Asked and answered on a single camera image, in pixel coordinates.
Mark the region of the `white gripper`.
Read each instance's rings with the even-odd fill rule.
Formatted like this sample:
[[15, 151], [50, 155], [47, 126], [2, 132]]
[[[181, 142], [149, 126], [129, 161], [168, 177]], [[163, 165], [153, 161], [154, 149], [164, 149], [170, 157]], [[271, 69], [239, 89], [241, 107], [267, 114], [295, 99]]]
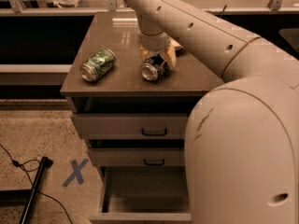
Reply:
[[161, 32], [157, 35], [146, 35], [142, 32], [138, 32], [140, 41], [140, 55], [142, 61], [146, 61], [149, 57], [149, 50], [161, 51], [163, 50], [162, 56], [167, 62], [171, 69], [174, 69], [177, 63], [176, 51], [173, 46], [170, 46], [170, 36]]

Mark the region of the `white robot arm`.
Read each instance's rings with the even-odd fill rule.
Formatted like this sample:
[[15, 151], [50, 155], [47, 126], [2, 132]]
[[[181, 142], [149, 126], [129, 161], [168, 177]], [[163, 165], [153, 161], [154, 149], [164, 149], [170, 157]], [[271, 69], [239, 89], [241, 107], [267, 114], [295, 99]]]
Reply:
[[124, 0], [223, 81], [189, 116], [192, 224], [298, 224], [298, 62], [180, 0]]

